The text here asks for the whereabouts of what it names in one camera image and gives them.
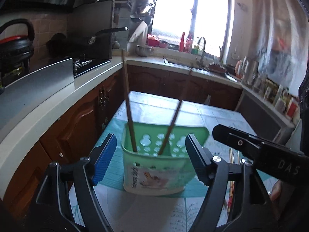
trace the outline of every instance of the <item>table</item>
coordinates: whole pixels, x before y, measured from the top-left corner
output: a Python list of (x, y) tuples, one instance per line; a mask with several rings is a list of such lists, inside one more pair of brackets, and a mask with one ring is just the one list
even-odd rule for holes
[[(135, 122), (168, 125), (174, 115), (178, 100), (130, 92), (129, 95), (132, 119)], [(107, 134), (117, 137), (117, 148), (104, 179), (94, 187), (102, 210), (115, 232), (187, 232), (189, 231), (207, 192), (195, 176), (185, 190), (168, 196), (143, 196), (125, 192), (123, 189), (123, 160), (121, 140), (127, 122), (126, 104), (122, 103), (96, 146), (100, 146)], [(214, 126), (223, 124), (255, 135), (255, 132), (238, 113), (203, 104), (183, 101), (176, 125), (204, 126), (211, 133)], [(215, 141), (210, 135), (203, 144), (213, 155), (219, 155), (229, 162), (229, 147)], [(238, 160), (234, 151), (234, 160)], [(267, 189), (271, 191), (276, 179), (259, 172)], [(70, 192), (70, 203), (75, 222), (84, 225), (75, 195), (74, 186)], [(222, 208), (218, 226), (227, 221), (226, 208)]]

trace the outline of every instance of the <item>window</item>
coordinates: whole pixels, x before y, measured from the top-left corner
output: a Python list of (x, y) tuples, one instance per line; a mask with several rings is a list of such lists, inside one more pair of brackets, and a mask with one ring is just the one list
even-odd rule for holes
[(223, 47), (229, 0), (158, 0), (155, 7), (152, 35), (170, 44), (179, 45), (182, 32), (194, 39), (205, 37), (205, 51), (220, 56)]

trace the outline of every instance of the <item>blue textured pad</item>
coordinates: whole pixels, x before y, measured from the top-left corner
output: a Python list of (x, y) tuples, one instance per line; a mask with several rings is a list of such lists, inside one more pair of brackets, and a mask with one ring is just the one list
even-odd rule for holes
[(115, 135), (112, 136), (109, 143), (105, 146), (103, 153), (95, 164), (95, 174), (92, 178), (92, 183), (94, 186), (103, 180), (104, 175), (109, 167), (109, 163), (114, 155), (115, 149), (117, 147), (117, 138)]

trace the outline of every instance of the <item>translucent plastic sheet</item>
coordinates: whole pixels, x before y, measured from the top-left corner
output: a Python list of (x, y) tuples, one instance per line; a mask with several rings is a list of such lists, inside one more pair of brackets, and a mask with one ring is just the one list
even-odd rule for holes
[(249, 57), (259, 73), (297, 96), (308, 59), (309, 25), (297, 0), (253, 0)]

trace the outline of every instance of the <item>green plastic basket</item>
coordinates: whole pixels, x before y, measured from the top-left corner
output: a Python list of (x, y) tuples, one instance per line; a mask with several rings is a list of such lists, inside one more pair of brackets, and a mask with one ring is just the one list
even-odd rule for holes
[(123, 132), (124, 189), (134, 194), (165, 195), (180, 192), (195, 171), (185, 147), (193, 133), (203, 145), (209, 136), (205, 127), (175, 126), (164, 152), (158, 156), (167, 125), (133, 123), (138, 152), (133, 152), (128, 124)]

